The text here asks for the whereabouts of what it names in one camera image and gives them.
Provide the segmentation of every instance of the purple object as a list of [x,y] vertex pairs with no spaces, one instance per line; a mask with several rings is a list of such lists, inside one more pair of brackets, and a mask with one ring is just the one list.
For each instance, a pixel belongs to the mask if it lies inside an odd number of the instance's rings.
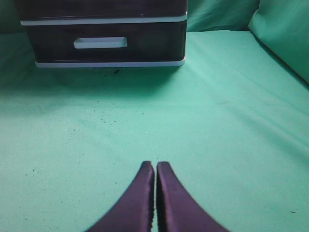
[[228,232],[195,202],[168,162],[157,165],[156,207],[160,232]]
[[155,172],[144,161],[118,202],[87,232],[150,232],[154,217]]

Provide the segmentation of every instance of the white drawer handle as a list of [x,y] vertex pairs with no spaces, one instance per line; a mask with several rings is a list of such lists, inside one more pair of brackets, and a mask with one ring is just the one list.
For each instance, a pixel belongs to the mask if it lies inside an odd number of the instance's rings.
[[126,37],[79,38],[74,41],[76,49],[127,47]]

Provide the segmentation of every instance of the green pillow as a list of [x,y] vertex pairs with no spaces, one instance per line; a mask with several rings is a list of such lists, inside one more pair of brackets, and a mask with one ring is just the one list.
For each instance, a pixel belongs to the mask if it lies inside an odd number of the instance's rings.
[[0,0],[0,33],[21,32],[18,15],[12,0]]
[[309,0],[261,0],[249,29],[309,82]]
[[188,0],[188,31],[248,30],[259,0]]

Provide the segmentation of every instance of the green fabric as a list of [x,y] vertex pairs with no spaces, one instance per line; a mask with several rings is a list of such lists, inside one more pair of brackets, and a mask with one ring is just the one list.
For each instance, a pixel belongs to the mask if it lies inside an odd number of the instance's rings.
[[179,69],[37,69],[23,33],[0,53],[1,231],[84,231],[143,160],[232,232],[308,229],[308,86],[250,32],[188,33]]
[[12,0],[0,0],[0,33],[23,30]]
[[188,0],[188,31],[248,30],[259,0]]
[[309,1],[261,0],[250,30],[309,82]]

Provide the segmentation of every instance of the drawer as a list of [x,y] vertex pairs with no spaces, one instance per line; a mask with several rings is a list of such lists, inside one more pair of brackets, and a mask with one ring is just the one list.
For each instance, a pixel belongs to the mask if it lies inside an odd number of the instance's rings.
[[14,0],[21,20],[57,18],[173,17],[186,14],[186,0]]
[[27,26],[36,61],[156,62],[185,56],[186,21]]

